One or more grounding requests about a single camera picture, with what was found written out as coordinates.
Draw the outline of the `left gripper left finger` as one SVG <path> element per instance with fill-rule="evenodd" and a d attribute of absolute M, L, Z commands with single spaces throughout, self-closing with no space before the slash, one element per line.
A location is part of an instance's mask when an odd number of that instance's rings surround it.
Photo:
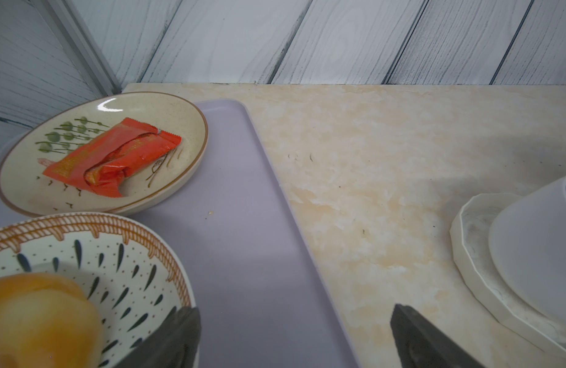
<path fill-rule="evenodd" d="M 116 367 L 194 367 L 202 333 L 198 308 L 183 307 L 171 314 Z"/>

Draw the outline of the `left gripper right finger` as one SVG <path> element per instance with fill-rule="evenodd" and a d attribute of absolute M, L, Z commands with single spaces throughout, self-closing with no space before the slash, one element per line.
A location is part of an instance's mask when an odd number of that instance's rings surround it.
<path fill-rule="evenodd" d="M 390 326 L 402 367 L 483 368 L 415 308 L 396 304 Z"/>

